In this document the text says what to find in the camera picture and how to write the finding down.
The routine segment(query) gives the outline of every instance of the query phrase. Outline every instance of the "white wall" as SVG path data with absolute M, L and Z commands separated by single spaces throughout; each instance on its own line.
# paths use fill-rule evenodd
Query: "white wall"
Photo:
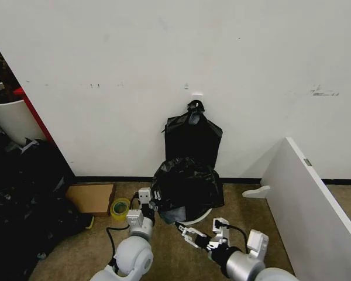
M 78 176 L 153 175 L 200 91 L 220 176 L 261 177 L 292 136 L 351 179 L 351 0 L 1 0 L 0 49 Z

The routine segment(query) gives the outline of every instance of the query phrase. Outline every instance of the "black plastic bag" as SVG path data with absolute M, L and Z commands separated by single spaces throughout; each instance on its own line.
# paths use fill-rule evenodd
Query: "black plastic bag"
M 192 101 L 187 110 L 169 118 L 165 125 L 166 160 L 192 157 L 214 168 L 222 129 L 206 119 L 201 101 Z
M 0 145 L 0 280 L 27 280 L 39 259 L 92 216 L 66 199 L 74 175 L 57 148 L 41 140 L 8 147 Z
M 190 157 L 163 162 L 153 176 L 151 190 L 160 216 L 169 224 L 195 220 L 225 203 L 218 173 Z

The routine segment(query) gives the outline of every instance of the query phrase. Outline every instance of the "carpet floor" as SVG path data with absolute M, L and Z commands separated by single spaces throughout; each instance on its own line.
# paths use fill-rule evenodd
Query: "carpet floor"
M 149 183 L 116 183 L 115 198 L 131 198 L 141 187 Z M 225 184 L 225 206 L 213 209 L 203 221 L 193 225 L 196 229 L 212 235 L 212 220 L 224 217 L 230 224 L 242 228 L 248 234 L 256 229 L 269 236 L 269 247 L 265 258 L 267 267 L 278 267 L 293 273 L 278 229 L 265 199 L 243 198 L 242 192 L 256 189 L 259 185 Z M 351 217 L 351 189 L 331 187 L 339 204 L 347 206 L 345 211 Z M 112 217 L 96 217 L 92 229 L 69 237 L 36 266 L 31 281 L 68 280 L 88 281 L 111 259 L 112 247 L 105 232 L 106 227 L 124 227 L 125 222 L 116 222 Z M 128 230 L 112 231 L 116 246 L 128 237 Z M 244 249 L 239 232 L 230 231 L 231 245 Z M 227 280 L 219 266 L 208 259 L 204 250 L 195 249 L 186 243 L 175 226 L 165 224 L 156 214 L 152 236 L 154 261 L 150 271 L 141 280 L 186 280 L 219 281 Z

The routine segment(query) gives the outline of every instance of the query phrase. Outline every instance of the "white board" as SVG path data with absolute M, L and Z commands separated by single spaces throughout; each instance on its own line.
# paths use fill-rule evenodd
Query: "white board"
M 262 185 L 301 281 L 351 281 L 351 221 L 292 138 L 285 138 Z

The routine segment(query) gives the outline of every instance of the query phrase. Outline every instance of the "black baseboard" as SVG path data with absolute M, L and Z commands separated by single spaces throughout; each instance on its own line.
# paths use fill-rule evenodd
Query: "black baseboard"
M 260 180 L 255 177 L 222 177 L 223 183 L 240 183 L 240 184 L 260 184 Z
M 76 177 L 77 183 L 107 183 L 113 181 L 152 181 L 152 177 Z M 261 179 L 250 177 L 222 177 L 223 183 L 260 184 Z
M 152 177 L 75 177 L 77 183 L 109 183 L 113 181 L 152 181 Z
M 147 181 L 151 182 L 152 177 L 76 177 L 77 183 L 100 183 L 113 181 Z M 222 177 L 223 183 L 260 184 L 261 179 L 253 177 Z M 351 179 L 322 179 L 325 184 L 351 186 Z
M 325 184 L 335 184 L 338 186 L 351 186 L 351 180 L 349 179 L 322 179 Z

